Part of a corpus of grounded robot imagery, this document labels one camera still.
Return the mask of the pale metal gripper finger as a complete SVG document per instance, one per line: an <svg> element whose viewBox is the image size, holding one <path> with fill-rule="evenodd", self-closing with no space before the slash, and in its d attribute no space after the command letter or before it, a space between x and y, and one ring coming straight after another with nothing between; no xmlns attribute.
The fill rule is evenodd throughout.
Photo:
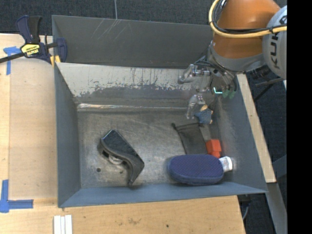
<svg viewBox="0 0 312 234"><path fill-rule="evenodd" d="M191 96L189 101L188 101L186 118L187 119L194 118L195 111L198 109L201 109L204 105L206 105L206 102L205 102L202 94L195 94L195 95Z"/></svg>
<svg viewBox="0 0 312 234"><path fill-rule="evenodd" d="M178 84L190 83L198 77L209 76L211 72L207 66L190 64L178 77Z"/></svg>

